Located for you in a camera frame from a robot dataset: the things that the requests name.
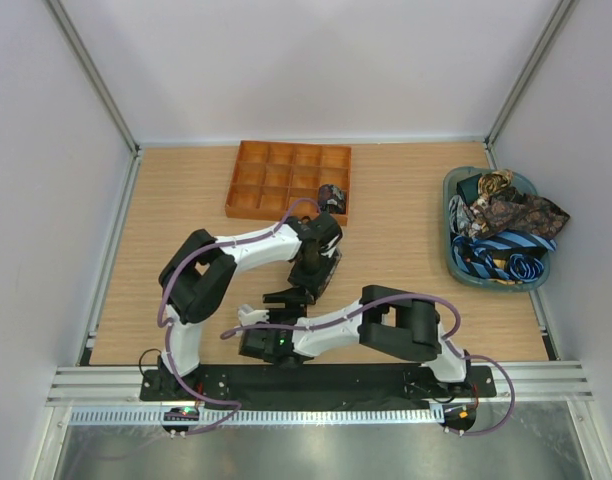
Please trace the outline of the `brown floral tie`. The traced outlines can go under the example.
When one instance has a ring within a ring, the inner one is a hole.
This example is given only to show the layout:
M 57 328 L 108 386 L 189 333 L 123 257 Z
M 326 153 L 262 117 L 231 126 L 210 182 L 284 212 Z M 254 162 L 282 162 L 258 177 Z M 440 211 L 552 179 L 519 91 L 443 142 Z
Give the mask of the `brown floral tie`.
M 320 298 L 327 289 L 341 259 L 342 253 L 339 248 L 320 256 L 319 269 L 314 274 L 313 280 L 313 296 L 316 299 Z

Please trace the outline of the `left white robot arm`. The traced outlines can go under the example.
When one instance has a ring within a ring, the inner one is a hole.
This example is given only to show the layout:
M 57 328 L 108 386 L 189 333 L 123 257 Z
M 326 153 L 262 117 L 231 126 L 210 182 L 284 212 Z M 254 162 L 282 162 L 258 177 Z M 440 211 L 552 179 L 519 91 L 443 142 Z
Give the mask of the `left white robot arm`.
M 196 392 L 202 323 L 219 309 L 237 275 L 271 263 L 290 263 L 289 288 L 265 295 L 264 301 L 284 304 L 303 316 L 330 283 L 341 260 L 342 238 L 341 226 L 328 213 L 314 219 L 285 215 L 267 228 L 235 236 L 192 232 L 158 279 L 163 292 L 157 323 L 170 334 L 161 355 L 166 392 L 177 400 Z

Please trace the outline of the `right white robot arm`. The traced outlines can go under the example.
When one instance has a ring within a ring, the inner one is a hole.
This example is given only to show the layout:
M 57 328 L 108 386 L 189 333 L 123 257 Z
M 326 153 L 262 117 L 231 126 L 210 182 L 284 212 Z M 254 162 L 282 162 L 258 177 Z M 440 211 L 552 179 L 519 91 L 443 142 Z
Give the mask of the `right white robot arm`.
M 421 364 L 439 389 L 458 396 L 473 382 L 465 350 L 452 344 L 462 316 L 451 302 L 380 285 L 362 289 L 348 306 L 309 317 L 303 304 L 238 308 L 239 354 L 274 365 L 301 365 L 335 349 L 360 345 Z

